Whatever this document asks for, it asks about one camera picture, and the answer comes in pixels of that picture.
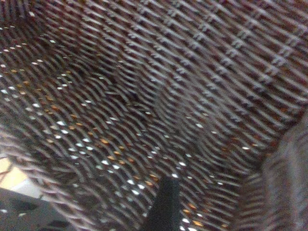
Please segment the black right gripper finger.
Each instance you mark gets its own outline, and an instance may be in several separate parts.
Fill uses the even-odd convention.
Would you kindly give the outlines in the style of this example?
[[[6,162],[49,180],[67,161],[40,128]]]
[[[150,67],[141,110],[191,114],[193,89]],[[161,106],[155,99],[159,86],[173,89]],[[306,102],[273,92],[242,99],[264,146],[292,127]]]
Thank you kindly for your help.
[[[142,231],[178,231],[180,229],[180,184],[162,177],[154,203],[141,226]]]

